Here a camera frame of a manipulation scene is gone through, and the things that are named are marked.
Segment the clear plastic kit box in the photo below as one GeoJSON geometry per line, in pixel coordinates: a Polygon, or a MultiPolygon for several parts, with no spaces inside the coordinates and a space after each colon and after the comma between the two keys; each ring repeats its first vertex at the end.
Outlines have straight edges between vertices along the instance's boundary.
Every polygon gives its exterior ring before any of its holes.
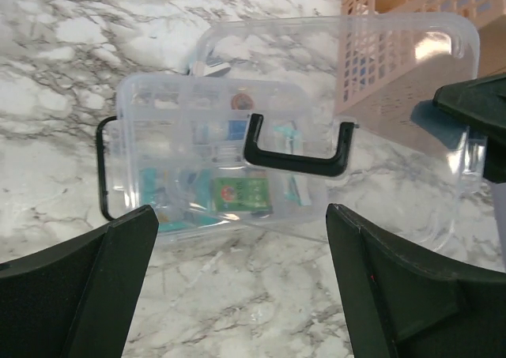
{"type": "Polygon", "coordinates": [[[170,240],[211,234],[220,230],[257,228],[308,241],[326,241],[323,227],[327,189],[322,179],[308,178],[310,206],[292,205],[284,198],[281,179],[288,171],[262,168],[246,161],[244,148],[253,115],[261,115],[261,148],[274,152],[274,127],[294,121],[302,136],[303,153],[310,144],[312,112],[306,92],[280,81],[189,77],[164,73],[136,73],[125,77],[115,93],[114,116],[96,129],[99,203],[102,215],[112,220],[137,208],[140,171],[210,172],[210,205],[190,204],[192,213],[219,220],[206,228],[186,232],[161,232],[170,240]],[[234,110],[231,100],[246,93],[254,101],[251,110],[234,110]],[[241,120],[247,122],[241,141],[197,144],[193,122],[241,120]],[[272,208],[265,212],[218,212],[212,182],[218,177],[266,177],[272,208]]]}

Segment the green medicine box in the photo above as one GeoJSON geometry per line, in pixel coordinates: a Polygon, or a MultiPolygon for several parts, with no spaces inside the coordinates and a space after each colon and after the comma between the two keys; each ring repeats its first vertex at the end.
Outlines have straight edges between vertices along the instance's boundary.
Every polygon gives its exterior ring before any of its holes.
{"type": "Polygon", "coordinates": [[[265,212],[272,208],[266,177],[218,177],[212,182],[218,212],[265,212]]]}

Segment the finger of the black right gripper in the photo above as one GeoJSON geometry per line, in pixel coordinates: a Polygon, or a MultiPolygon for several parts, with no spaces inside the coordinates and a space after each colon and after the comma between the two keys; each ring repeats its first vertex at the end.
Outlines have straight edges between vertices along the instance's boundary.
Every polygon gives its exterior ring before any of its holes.
{"type": "Polygon", "coordinates": [[[436,90],[433,105],[489,139],[484,177],[505,182],[505,74],[445,85],[436,90]]]}

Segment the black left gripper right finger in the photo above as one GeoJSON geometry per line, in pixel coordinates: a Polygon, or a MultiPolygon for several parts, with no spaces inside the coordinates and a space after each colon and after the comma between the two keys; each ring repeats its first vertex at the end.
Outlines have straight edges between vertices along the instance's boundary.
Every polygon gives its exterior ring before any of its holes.
{"type": "Polygon", "coordinates": [[[330,204],[327,236],[356,357],[503,357],[505,275],[330,204]]]}

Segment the small round red tin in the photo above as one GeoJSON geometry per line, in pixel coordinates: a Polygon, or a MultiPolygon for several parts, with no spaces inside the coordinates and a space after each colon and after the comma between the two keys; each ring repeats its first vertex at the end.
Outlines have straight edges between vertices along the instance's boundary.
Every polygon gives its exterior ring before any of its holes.
{"type": "Polygon", "coordinates": [[[253,99],[246,93],[237,93],[231,100],[234,110],[251,110],[255,106],[253,99]]]}

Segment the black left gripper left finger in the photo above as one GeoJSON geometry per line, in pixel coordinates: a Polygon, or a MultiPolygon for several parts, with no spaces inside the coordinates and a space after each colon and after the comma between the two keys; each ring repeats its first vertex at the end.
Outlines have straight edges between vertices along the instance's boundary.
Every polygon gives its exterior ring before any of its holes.
{"type": "Polygon", "coordinates": [[[120,357],[158,220],[144,205],[1,264],[3,357],[120,357]]]}

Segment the clear bandage packet teal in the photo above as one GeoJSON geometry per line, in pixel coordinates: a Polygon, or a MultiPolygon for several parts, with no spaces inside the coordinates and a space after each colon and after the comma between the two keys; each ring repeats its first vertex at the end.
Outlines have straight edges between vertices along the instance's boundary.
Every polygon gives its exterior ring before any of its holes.
{"type": "Polygon", "coordinates": [[[303,155],[302,136],[294,121],[281,123],[274,127],[274,147],[285,157],[283,166],[288,170],[281,179],[284,198],[292,205],[310,206],[308,178],[301,175],[303,155]]]}

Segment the clear plastic kit lid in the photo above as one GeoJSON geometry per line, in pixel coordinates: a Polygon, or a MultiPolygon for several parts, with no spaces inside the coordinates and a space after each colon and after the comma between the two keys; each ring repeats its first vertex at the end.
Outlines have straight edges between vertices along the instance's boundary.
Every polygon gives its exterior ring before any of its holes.
{"type": "Polygon", "coordinates": [[[262,100],[256,145],[308,157],[304,177],[390,232],[433,250],[455,236],[460,202],[479,187],[487,139],[433,103],[445,85],[474,79],[480,39],[453,13],[385,13],[217,24],[197,42],[192,73],[287,92],[262,100]]]}

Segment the teal clear swab packet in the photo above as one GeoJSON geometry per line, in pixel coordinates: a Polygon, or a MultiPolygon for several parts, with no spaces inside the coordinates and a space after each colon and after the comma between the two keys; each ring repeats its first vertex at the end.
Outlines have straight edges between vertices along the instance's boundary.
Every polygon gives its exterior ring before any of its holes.
{"type": "Polygon", "coordinates": [[[211,204],[208,170],[177,172],[144,168],[140,171],[140,200],[155,210],[159,232],[186,232],[219,223],[216,218],[189,210],[192,202],[211,204]]]}

